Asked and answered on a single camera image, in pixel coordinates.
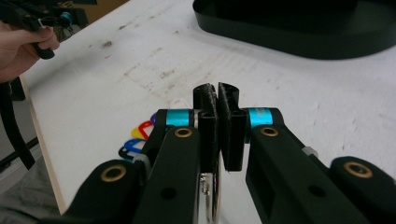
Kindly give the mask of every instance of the table surface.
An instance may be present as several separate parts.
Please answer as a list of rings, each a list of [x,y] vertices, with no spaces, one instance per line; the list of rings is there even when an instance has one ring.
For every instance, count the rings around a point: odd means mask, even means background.
[[[201,30],[191,0],[134,0],[93,23],[24,76],[61,212],[130,131],[160,108],[191,107],[192,89],[240,90],[241,107],[277,107],[329,165],[355,156],[396,176],[396,48],[318,61]],[[260,223],[244,171],[223,173],[220,223]]]

